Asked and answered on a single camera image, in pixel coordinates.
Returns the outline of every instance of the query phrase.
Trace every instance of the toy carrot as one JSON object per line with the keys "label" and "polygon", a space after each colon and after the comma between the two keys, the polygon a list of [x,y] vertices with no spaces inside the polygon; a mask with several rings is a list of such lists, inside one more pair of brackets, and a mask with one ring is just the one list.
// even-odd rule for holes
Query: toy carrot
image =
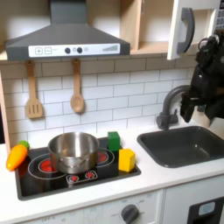
{"label": "toy carrot", "polygon": [[11,172],[15,171],[25,161],[29,149],[30,145],[26,141],[20,141],[18,145],[11,149],[6,168]]}

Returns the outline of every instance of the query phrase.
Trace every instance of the cabinet handle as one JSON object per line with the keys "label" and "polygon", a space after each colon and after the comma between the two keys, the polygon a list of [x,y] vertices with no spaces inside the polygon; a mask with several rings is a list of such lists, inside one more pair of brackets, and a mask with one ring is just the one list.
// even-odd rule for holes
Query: cabinet handle
{"label": "cabinet handle", "polygon": [[195,31],[195,20],[193,15],[193,9],[183,8],[181,19],[188,23],[186,30],[185,42],[178,43],[178,54],[185,53],[193,42],[193,36]]}

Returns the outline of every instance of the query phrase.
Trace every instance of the sink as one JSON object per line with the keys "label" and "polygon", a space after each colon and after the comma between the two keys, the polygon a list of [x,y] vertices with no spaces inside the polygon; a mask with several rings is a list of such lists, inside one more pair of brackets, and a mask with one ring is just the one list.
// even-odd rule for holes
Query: sink
{"label": "sink", "polygon": [[167,168],[224,158],[224,141],[196,126],[142,134],[137,141],[159,165]]}

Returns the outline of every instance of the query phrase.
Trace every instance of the yellow block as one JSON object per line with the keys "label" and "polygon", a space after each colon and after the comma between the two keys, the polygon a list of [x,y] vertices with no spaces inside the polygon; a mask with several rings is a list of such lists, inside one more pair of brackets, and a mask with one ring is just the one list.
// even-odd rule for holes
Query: yellow block
{"label": "yellow block", "polygon": [[119,171],[131,172],[135,168],[136,154],[133,150],[119,150]]}

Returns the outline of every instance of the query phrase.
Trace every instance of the cabinet door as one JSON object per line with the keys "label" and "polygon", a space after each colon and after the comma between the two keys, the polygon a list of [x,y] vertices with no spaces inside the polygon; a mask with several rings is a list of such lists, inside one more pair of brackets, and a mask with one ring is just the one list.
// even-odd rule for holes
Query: cabinet door
{"label": "cabinet door", "polygon": [[168,60],[179,58],[190,45],[214,33],[220,4],[221,0],[174,0]]}
{"label": "cabinet door", "polygon": [[[190,207],[223,197],[223,185],[224,176],[221,175],[168,188],[164,197],[162,224],[187,224]],[[220,224],[223,224],[223,221],[224,210]]]}

